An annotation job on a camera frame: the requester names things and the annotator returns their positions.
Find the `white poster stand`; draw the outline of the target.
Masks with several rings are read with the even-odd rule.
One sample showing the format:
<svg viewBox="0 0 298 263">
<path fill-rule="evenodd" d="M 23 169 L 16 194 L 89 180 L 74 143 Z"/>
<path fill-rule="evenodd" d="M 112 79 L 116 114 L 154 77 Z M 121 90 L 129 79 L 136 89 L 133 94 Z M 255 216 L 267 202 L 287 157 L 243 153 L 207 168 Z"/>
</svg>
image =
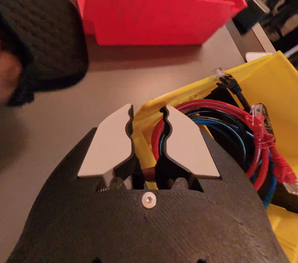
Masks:
<svg viewBox="0 0 298 263">
<path fill-rule="evenodd" d="M 245 54 L 245 61 L 246 63 L 257 60 L 264 56 L 271 56 L 273 53 L 270 52 L 247 52 Z"/>
</svg>

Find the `yellow plastic bin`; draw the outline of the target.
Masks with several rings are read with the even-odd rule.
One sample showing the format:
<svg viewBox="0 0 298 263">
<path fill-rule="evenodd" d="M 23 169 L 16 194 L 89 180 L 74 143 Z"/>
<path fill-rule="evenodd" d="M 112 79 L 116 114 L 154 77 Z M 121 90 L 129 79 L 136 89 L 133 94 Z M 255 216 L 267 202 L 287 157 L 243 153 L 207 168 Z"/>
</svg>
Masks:
<svg viewBox="0 0 298 263">
<path fill-rule="evenodd" d="M 276 52 L 228 70 L 244 90 L 248 102 L 263 103 L 277 136 L 277 149 L 297 176 L 297 70 Z M 159 110 L 166 104 L 178 106 L 203 99 L 215 90 L 215 77 L 191 83 L 148 101 L 135 114 L 133 139 L 142 168 L 155 166 L 151 135 L 162 118 Z M 269 205 L 267 210 L 277 239 L 290 262 L 297 262 L 297 214 Z"/>
</svg>

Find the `person's left hand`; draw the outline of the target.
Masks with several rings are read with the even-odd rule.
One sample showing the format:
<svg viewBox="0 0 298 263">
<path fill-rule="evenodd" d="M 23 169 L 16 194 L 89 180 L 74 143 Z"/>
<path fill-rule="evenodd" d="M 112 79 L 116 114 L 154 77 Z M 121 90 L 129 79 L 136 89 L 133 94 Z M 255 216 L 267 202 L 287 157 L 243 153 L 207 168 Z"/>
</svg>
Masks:
<svg viewBox="0 0 298 263">
<path fill-rule="evenodd" d="M 28 50 L 1 42 L 0 105 L 19 107 L 34 101 L 33 59 Z"/>
</svg>

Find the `red plastic bin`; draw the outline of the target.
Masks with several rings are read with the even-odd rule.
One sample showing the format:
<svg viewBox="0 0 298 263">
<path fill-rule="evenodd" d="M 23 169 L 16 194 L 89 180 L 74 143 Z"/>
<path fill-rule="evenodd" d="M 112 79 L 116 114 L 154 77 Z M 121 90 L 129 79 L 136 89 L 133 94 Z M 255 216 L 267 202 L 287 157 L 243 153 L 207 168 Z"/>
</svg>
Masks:
<svg viewBox="0 0 298 263">
<path fill-rule="evenodd" d="M 245 0 L 76 0 L 99 45 L 201 45 L 247 7 Z"/>
</svg>

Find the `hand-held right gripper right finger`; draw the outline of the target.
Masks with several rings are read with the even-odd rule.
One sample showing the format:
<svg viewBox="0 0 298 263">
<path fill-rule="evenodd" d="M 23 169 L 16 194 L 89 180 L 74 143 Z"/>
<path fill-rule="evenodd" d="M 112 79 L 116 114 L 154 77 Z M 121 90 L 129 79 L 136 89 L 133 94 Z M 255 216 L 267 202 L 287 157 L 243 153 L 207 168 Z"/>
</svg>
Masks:
<svg viewBox="0 0 298 263">
<path fill-rule="evenodd" d="M 220 173 L 195 122 L 169 104 L 160 111 L 165 135 L 162 155 L 170 161 L 167 173 L 174 177 L 219 179 Z"/>
</svg>

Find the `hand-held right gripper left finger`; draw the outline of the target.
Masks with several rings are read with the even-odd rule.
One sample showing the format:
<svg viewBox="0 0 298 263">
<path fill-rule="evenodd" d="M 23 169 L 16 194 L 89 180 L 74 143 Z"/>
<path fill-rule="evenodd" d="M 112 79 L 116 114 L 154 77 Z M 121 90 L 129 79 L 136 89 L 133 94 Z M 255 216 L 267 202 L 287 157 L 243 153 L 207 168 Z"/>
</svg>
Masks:
<svg viewBox="0 0 298 263">
<path fill-rule="evenodd" d="M 133 105 L 126 104 L 98 126 L 85 155 L 78 178 L 102 177 L 105 183 L 120 178 L 128 183 L 134 171 L 132 140 Z"/>
</svg>

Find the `person's right hand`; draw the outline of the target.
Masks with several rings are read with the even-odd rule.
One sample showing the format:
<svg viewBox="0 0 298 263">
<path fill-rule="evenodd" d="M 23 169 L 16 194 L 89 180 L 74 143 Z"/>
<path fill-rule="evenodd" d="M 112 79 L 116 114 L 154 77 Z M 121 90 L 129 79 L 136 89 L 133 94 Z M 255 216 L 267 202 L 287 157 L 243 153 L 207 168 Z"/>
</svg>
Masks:
<svg viewBox="0 0 298 263">
<path fill-rule="evenodd" d="M 144 168 L 142 169 L 142 173 L 144 176 L 144 180 L 149 183 L 155 183 L 156 182 L 156 172 L 155 172 L 155 167 L 150 167 L 150 168 Z"/>
</svg>

